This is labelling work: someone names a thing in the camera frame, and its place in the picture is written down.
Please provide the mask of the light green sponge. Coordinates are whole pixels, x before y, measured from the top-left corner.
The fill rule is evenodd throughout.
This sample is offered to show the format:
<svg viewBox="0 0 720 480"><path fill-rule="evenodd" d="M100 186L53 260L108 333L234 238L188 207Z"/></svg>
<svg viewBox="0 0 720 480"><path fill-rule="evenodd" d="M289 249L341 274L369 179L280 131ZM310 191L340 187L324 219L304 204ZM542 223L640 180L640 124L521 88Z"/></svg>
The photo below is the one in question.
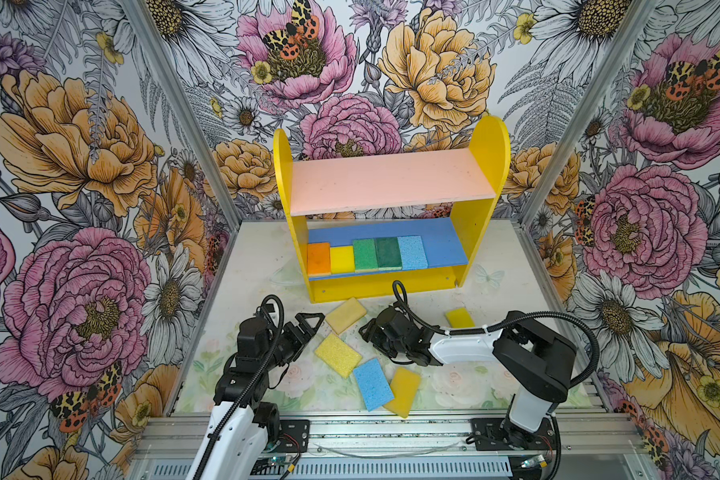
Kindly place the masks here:
<svg viewBox="0 0 720 480"><path fill-rule="evenodd" d="M353 253L356 272L374 272L379 269L374 239L354 240Z"/></svg>

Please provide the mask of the dark green sponge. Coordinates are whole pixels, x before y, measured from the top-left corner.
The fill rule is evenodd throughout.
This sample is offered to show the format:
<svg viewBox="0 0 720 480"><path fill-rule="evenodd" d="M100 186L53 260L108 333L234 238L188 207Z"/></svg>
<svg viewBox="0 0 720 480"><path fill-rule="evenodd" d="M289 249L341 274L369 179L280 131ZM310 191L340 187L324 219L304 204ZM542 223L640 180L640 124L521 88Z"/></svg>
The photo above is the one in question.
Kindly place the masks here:
<svg viewBox="0 0 720 480"><path fill-rule="evenodd" d="M402 257L397 237L383 237L374 240L376 260L380 271L402 269Z"/></svg>

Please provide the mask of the orange sponge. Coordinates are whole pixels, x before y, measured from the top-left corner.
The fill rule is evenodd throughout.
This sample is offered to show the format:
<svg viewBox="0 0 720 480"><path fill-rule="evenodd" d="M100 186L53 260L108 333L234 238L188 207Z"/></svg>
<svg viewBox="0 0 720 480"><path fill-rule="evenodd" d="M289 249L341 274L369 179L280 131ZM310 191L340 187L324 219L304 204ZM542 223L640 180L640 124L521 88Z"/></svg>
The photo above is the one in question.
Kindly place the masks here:
<svg viewBox="0 0 720 480"><path fill-rule="evenodd" d="M332 273L331 246L327 242L307 245L307 275L309 278L325 277Z"/></svg>

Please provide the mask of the golden yellow sponge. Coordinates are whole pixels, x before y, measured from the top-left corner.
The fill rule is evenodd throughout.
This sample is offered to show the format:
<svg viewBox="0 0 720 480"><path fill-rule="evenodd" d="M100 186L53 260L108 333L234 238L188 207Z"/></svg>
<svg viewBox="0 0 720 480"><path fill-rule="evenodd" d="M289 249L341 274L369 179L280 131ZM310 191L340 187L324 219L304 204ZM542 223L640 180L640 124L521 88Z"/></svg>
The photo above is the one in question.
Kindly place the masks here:
<svg viewBox="0 0 720 480"><path fill-rule="evenodd" d="M393 399L385 403L384 408L403 419L407 418L420 384L419 374L404 367L397 368L390 383Z"/></svg>

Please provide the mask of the bright yellow sponge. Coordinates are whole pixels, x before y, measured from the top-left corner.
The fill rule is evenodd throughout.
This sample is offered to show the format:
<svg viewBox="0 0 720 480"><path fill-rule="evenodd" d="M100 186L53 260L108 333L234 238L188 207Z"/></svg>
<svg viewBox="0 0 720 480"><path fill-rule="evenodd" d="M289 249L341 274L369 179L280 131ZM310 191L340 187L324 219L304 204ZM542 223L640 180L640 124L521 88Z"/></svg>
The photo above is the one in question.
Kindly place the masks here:
<svg viewBox="0 0 720 480"><path fill-rule="evenodd" d="M355 256L352 245L331 247L330 271L332 275L349 274L355 272Z"/></svg>

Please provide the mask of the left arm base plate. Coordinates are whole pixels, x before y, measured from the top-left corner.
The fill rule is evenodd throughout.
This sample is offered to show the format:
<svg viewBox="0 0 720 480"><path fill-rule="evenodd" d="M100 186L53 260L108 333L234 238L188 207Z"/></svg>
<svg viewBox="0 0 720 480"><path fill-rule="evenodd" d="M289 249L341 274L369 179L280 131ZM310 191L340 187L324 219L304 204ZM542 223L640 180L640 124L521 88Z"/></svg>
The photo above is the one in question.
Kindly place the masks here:
<svg viewBox="0 0 720 480"><path fill-rule="evenodd" d="M311 422L307 419L284 419L280 421L279 433L271 440L264 452L269 453L306 453L310 439Z"/></svg>

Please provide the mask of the aluminium front rail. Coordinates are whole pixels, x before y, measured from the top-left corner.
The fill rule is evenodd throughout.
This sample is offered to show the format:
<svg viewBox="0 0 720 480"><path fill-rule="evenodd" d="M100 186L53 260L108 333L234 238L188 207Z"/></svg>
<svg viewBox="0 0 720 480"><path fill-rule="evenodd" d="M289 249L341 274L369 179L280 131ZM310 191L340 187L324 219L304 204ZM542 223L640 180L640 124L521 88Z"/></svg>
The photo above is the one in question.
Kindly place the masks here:
<svg viewBox="0 0 720 480"><path fill-rule="evenodd" d="M476 455L465 443L476 418L498 410L423 411L406 419L389 412L303 414L310 422L305 458L327 456ZM200 414L151 420L136 447L136 459L193 459L209 417ZM625 414L594 409L557 412L562 450L573 455L644 453L636 427Z"/></svg>

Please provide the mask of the blue porous sponge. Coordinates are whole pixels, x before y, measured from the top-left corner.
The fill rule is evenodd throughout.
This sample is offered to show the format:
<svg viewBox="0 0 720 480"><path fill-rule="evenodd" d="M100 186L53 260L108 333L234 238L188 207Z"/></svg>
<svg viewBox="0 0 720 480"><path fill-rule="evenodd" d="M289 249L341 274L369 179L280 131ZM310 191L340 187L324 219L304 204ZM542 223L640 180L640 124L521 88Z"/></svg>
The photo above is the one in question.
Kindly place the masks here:
<svg viewBox="0 0 720 480"><path fill-rule="evenodd" d="M376 410L394 399L392 389L378 359L371 359L353 370L365 408Z"/></svg>

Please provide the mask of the light blue sponge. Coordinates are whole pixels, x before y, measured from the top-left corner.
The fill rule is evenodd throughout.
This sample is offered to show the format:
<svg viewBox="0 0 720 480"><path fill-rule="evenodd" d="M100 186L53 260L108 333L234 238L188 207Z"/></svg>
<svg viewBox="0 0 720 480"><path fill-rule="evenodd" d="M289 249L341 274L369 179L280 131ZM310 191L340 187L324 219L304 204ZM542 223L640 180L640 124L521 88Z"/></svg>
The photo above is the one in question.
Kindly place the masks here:
<svg viewBox="0 0 720 480"><path fill-rule="evenodd" d="M423 270L429 267L423 240L420 236L400 236L398 246L404 271Z"/></svg>

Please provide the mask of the yellow wooden shelf unit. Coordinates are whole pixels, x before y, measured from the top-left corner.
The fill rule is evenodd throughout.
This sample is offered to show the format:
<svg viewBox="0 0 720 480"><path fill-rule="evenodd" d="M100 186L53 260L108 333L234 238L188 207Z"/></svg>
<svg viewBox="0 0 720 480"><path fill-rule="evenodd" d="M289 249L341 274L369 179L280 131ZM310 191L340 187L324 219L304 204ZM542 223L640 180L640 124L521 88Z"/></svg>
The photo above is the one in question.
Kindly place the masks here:
<svg viewBox="0 0 720 480"><path fill-rule="evenodd" d="M465 284L506 183L511 143L505 123L480 119L463 149L296 161L283 130L273 139L278 193L313 303L387 296L402 281L409 292L447 290ZM358 220L310 229L312 215L449 203L449 217ZM428 265L336 275L308 274L308 246L350 245L358 239L418 236Z"/></svg>

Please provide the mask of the yellow porous sponge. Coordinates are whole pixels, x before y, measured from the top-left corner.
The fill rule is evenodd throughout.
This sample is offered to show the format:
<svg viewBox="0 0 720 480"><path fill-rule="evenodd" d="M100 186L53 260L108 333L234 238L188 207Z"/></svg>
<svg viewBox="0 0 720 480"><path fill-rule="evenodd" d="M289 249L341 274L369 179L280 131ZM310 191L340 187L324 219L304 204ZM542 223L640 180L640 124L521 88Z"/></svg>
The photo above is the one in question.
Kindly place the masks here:
<svg viewBox="0 0 720 480"><path fill-rule="evenodd" d="M362 355L336 334L328 335L314 353L343 379L347 379L362 360Z"/></svg>

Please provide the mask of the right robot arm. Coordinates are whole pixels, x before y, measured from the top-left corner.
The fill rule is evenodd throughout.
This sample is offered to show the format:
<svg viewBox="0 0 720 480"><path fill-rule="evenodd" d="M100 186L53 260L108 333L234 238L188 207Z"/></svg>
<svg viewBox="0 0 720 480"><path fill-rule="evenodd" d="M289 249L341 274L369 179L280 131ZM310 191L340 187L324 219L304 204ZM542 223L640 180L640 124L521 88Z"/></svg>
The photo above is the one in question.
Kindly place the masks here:
<svg viewBox="0 0 720 480"><path fill-rule="evenodd" d="M389 359L402 355L408 364L421 367L498 362L519 389L505 417L488 427L486 436L510 449L528 449L546 432L547 416L584 380L573 374L577 347L539 322L540 315L510 311L496 325L444 330L416 323L396 303L360 327L359 334Z"/></svg>

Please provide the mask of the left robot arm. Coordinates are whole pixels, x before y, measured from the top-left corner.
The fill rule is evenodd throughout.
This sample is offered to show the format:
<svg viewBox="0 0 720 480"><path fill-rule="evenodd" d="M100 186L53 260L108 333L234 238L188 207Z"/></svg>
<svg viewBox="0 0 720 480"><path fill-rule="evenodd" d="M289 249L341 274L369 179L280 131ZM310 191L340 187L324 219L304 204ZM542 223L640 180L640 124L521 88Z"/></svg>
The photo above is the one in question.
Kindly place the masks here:
<svg viewBox="0 0 720 480"><path fill-rule="evenodd" d="M237 351L215 386L214 407L189 479L246 479L281 436L278 406L265 402L269 372L295 362L325 321L298 313L294 322L273 321L259 310L240 324Z"/></svg>

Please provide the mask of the pale yellow sponge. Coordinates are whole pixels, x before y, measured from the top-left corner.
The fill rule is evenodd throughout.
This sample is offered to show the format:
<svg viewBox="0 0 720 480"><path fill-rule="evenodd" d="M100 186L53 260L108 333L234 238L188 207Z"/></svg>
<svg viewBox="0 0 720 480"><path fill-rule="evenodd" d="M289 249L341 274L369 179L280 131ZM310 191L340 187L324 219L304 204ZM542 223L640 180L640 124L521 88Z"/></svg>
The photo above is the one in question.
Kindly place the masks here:
<svg viewBox="0 0 720 480"><path fill-rule="evenodd" d="M367 309L360 301L356 298L350 298L329 312L325 317L325 322L336 335L341 335L366 314Z"/></svg>

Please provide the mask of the small yellow sponge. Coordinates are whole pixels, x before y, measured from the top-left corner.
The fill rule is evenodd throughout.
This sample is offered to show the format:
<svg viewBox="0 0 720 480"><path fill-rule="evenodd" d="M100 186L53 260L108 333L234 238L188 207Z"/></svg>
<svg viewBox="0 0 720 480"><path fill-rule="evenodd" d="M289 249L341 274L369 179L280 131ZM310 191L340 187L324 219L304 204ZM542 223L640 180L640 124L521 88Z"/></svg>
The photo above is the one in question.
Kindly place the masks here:
<svg viewBox="0 0 720 480"><path fill-rule="evenodd" d="M475 322L465 307L450 310L445 313L445 317L452 328L465 329L473 328Z"/></svg>

